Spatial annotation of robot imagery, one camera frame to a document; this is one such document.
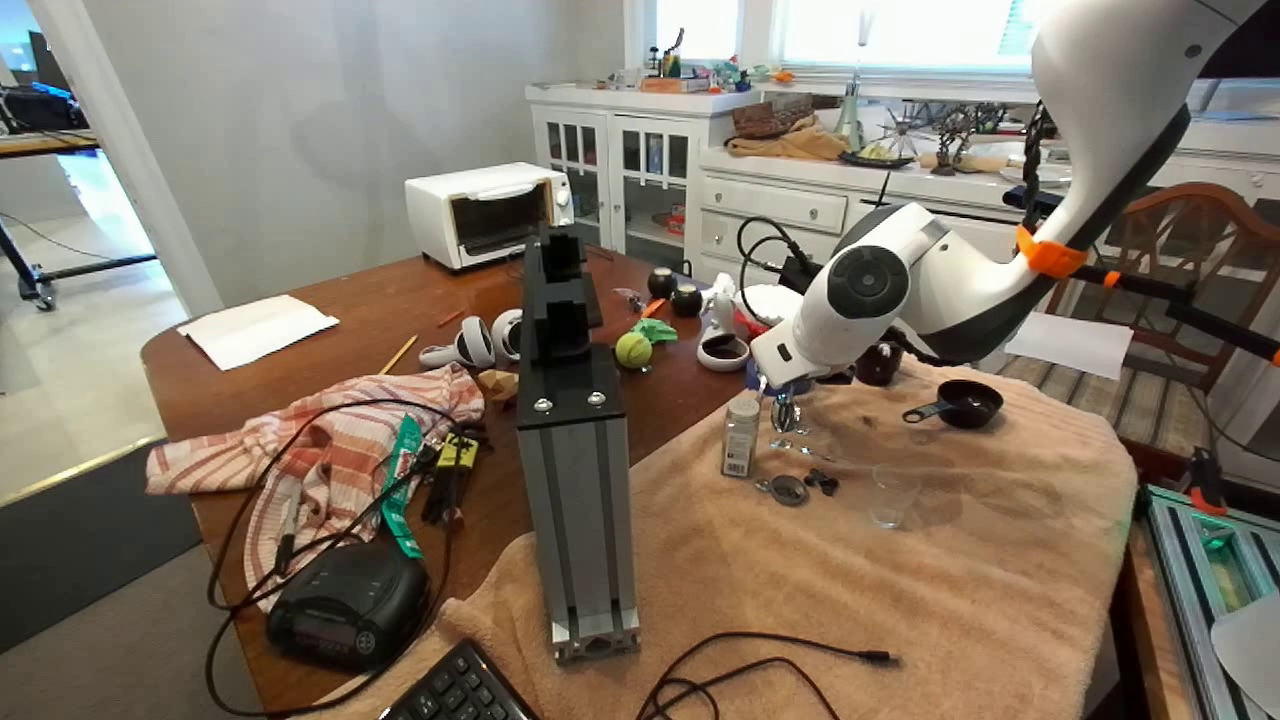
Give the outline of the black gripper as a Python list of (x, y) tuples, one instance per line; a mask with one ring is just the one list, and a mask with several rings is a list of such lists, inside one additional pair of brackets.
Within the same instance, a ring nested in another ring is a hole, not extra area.
[(816, 385), (811, 379), (792, 379), (792, 385), (769, 385), (764, 401), (773, 409), (773, 425), (782, 431), (795, 431), (805, 425), (805, 405), (811, 401)]

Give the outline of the green robot base frame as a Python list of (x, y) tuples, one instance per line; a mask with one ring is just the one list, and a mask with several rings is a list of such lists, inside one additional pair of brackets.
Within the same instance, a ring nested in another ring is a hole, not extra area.
[(1149, 494), (1149, 532), (1206, 720), (1280, 712), (1280, 524)]

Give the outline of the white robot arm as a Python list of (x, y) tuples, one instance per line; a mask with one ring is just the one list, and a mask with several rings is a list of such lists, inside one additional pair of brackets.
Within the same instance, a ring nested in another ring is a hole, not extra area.
[(994, 358), (1183, 142), (1190, 93), (1274, 0), (1062, 0), (1036, 29), (1034, 81), (1069, 150), (1074, 185), (1022, 220), (1004, 260), (926, 204), (853, 232), (805, 300), (752, 342), (769, 387), (848, 374), (901, 332), (929, 364)]

